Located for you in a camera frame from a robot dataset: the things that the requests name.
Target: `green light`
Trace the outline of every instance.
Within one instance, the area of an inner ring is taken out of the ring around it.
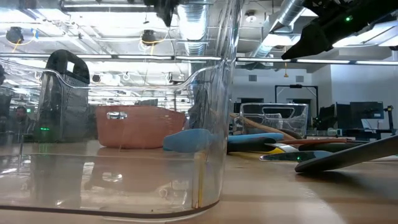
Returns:
[[[349,21],[352,21],[352,20],[353,20],[353,17],[352,17],[352,16],[346,17],[346,22],[349,22]]]

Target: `white wall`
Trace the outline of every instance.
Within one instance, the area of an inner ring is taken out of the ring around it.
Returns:
[[[351,101],[382,101],[384,107],[392,105],[394,126],[398,124],[398,76],[395,67],[332,65],[332,100],[339,103]],[[380,128],[388,128],[387,113]]]
[[[331,66],[327,65],[312,74],[312,85],[318,86],[319,108],[332,105]]]
[[[289,77],[285,78],[285,70],[253,70],[236,69],[232,102],[239,102],[239,98],[263,98],[265,103],[275,102],[275,85],[291,85],[296,83],[296,75],[304,76],[301,85],[312,84],[312,74],[304,69],[288,69]],[[249,75],[257,75],[257,82],[249,82]],[[312,99],[312,114],[315,114],[315,97],[305,88],[285,88],[278,96],[278,103],[288,103],[289,99]]]

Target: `person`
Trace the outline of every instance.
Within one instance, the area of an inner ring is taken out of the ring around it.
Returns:
[[[26,108],[24,106],[18,106],[11,131],[20,136],[22,134],[32,134],[33,128],[34,121],[28,117]]]

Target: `monitor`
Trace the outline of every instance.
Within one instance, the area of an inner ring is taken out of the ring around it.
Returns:
[[[318,130],[327,130],[328,128],[333,128],[336,123],[335,118],[335,105],[328,107],[321,107],[319,109],[320,125],[317,127]]]
[[[351,102],[351,116],[359,119],[384,119],[383,102]]]
[[[351,118],[351,105],[336,103],[337,127],[340,129],[353,128]]]

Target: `wooden tabletop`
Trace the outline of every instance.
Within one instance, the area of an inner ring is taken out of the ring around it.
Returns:
[[[398,223],[398,162],[297,174],[293,162],[227,157],[218,205],[168,223]],[[103,217],[0,211],[2,223],[115,223]]]

